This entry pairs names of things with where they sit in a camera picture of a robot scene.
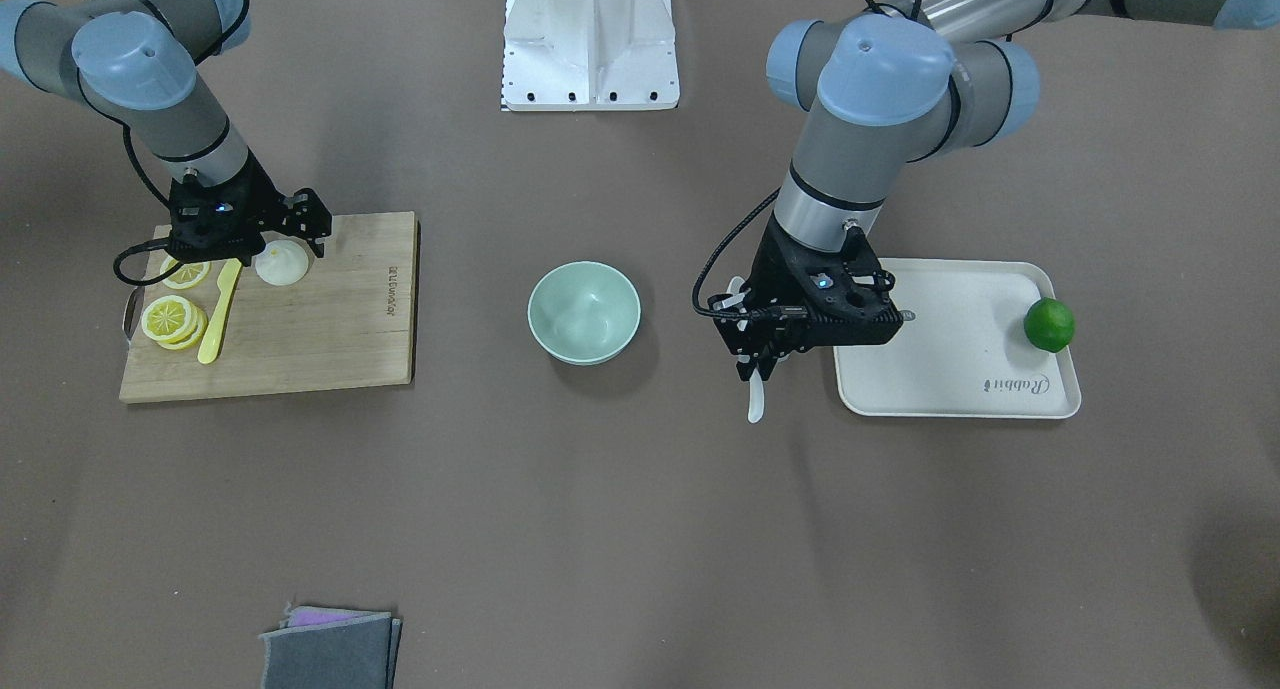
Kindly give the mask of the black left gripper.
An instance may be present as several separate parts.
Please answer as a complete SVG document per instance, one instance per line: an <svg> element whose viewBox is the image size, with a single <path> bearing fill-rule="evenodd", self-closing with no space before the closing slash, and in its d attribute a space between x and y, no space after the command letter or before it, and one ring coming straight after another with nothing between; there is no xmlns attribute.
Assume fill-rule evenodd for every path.
<svg viewBox="0 0 1280 689"><path fill-rule="evenodd" d="M815 347L884 344L904 324L884 270L859 225L833 254L795 241L772 218L745 280L742 315L727 306L730 292L712 298L713 321L736 355L742 382L771 379L778 361Z"/></svg>

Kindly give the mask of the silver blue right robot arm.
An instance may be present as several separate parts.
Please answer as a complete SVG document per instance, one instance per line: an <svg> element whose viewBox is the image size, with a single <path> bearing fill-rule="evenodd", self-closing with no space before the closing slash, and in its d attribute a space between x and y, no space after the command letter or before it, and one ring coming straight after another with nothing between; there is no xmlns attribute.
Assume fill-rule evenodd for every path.
<svg viewBox="0 0 1280 689"><path fill-rule="evenodd" d="M250 265L284 205L200 65L247 41L251 0L3 3L3 70L116 123L172 177L166 251Z"/></svg>

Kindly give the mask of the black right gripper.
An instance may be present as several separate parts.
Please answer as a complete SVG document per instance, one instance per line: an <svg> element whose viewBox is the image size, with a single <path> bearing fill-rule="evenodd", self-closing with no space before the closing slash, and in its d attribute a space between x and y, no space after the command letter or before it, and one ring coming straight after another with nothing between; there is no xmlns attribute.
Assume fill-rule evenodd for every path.
<svg viewBox="0 0 1280 689"><path fill-rule="evenodd" d="M173 181L166 206L172 220L166 252L179 263L248 260L265 248L265 232L285 232L285 196L256 158L216 186L196 178Z"/></svg>

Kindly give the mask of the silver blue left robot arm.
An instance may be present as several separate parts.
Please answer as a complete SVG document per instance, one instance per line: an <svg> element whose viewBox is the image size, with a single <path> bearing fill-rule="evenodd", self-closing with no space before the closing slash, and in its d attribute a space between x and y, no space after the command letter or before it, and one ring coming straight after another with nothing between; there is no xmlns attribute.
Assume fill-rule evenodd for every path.
<svg viewBox="0 0 1280 689"><path fill-rule="evenodd" d="M902 314L868 234L900 172L1019 129L1039 101L1021 29L1070 15L1267 29L1277 0L869 0L845 22L795 22L765 61L806 114L746 278L694 301L754 391L815 347L884 344Z"/></svg>

